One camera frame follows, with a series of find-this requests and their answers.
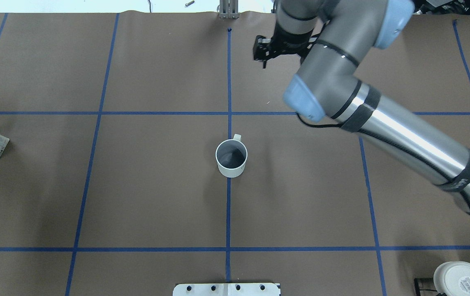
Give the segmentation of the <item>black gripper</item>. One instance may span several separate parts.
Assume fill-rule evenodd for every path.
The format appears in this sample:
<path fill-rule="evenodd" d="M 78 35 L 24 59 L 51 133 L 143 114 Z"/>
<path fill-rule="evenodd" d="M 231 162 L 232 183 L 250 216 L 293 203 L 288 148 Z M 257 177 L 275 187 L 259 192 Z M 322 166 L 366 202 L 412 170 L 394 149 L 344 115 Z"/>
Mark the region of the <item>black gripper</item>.
<path fill-rule="evenodd" d="M 267 62 L 278 56 L 298 56 L 299 63 L 302 64 L 306 60 L 315 43 L 315 35 L 311 36 L 307 43 L 299 46 L 299 48 L 289 48 L 285 44 L 279 44 L 268 39 L 263 35 L 256 35 L 253 44 L 253 60 L 261 62 L 262 68 L 266 69 Z"/>

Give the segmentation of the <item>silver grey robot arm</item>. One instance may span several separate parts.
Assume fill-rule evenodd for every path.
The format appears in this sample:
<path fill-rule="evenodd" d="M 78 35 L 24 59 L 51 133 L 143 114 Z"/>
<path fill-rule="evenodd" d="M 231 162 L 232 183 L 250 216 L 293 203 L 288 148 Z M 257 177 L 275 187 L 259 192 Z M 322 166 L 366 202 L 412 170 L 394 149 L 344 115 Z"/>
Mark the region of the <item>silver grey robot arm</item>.
<path fill-rule="evenodd" d="M 365 76 L 368 55 L 390 47 L 413 0 L 276 0 L 272 35 L 256 35 L 253 60 L 298 56 L 284 103 L 306 126 L 364 137 L 470 215 L 470 147 L 420 118 Z"/>

